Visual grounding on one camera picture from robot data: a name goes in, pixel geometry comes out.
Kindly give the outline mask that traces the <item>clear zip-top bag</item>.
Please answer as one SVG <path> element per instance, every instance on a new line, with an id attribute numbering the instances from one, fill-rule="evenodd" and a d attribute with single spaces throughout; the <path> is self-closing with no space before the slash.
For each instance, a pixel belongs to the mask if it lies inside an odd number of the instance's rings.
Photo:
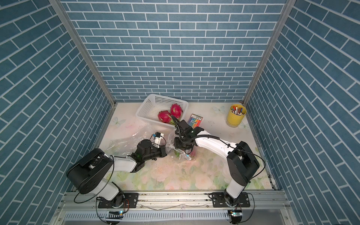
<path id="1" fill-rule="evenodd" d="M 104 150 L 106 154 L 118 157 L 126 157 L 137 150 L 137 145 L 146 139 L 150 139 L 155 133 L 151 126 L 145 126 L 136 132 L 130 132 L 130 136 L 111 140 L 108 147 Z"/>
<path id="2" fill-rule="evenodd" d="M 166 153 L 170 155 L 172 159 L 177 160 L 178 162 L 183 162 L 185 160 L 191 161 L 196 159 L 196 150 L 192 148 L 190 150 L 180 150 L 175 148 L 176 135 L 174 132 L 170 133 L 166 140 Z"/>

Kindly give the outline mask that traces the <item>pink dragon fruit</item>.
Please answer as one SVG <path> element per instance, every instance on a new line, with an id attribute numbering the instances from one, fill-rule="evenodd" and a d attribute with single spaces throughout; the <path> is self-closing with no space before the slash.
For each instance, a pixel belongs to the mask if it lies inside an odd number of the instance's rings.
<path id="1" fill-rule="evenodd" d="M 172 116 L 174 116 L 176 119 L 180 119 L 183 114 L 183 110 L 180 105 L 178 104 L 172 104 L 170 108 L 170 113 Z"/>
<path id="2" fill-rule="evenodd" d="M 162 123 L 175 125 L 175 122 L 174 122 L 174 120 L 172 118 L 172 115 L 167 110 L 159 112 L 157 117 L 158 117 L 159 121 L 162 122 Z"/>

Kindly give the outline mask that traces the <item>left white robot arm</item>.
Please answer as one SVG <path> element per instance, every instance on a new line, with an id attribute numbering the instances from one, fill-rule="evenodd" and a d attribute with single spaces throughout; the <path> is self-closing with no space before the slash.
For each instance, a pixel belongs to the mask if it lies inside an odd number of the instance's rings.
<path id="1" fill-rule="evenodd" d="M 138 143 L 135 152 L 125 157 L 108 156 L 99 148 L 93 149 L 73 164 L 66 176 L 82 195 L 92 193 L 107 201 L 120 200 L 121 188 L 105 176 L 116 171 L 136 173 L 146 161 L 166 157 L 166 145 L 161 143 L 162 139 L 162 136 L 154 141 L 144 139 Z"/>

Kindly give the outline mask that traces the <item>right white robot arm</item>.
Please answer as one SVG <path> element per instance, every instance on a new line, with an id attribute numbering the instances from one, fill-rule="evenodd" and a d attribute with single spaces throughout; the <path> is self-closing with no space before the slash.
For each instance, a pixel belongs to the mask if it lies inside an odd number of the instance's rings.
<path id="1" fill-rule="evenodd" d="M 211 135 L 201 127 L 192 128 L 184 120 L 179 121 L 174 118 L 174 123 L 176 149 L 189 153 L 197 146 L 226 160 L 232 179 L 224 191 L 224 199 L 227 205 L 236 207 L 240 203 L 240 194 L 256 177 L 256 172 L 260 168 L 258 159 L 261 157 L 254 154 L 244 141 L 239 143 L 225 141 Z"/>

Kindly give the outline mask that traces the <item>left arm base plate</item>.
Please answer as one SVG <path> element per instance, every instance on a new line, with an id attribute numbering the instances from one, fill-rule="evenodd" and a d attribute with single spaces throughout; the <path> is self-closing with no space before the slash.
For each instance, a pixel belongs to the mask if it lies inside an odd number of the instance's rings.
<path id="1" fill-rule="evenodd" d="M 136 208 L 138 202 L 138 193 L 118 194 L 113 200 L 106 200 L 103 197 L 97 198 L 97 207 L 100 209 L 131 209 Z"/>

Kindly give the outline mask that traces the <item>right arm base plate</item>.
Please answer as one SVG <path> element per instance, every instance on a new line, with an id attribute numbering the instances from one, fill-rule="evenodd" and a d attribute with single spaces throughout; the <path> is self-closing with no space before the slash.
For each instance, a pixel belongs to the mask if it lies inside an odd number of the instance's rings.
<path id="1" fill-rule="evenodd" d="M 211 199 L 214 208 L 225 208 L 225 207 L 250 207 L 250 201 L 246 192 L 240 193 L 237 198 L 232 198 L 226 192 L 213 192 L 208 194 Z"/>

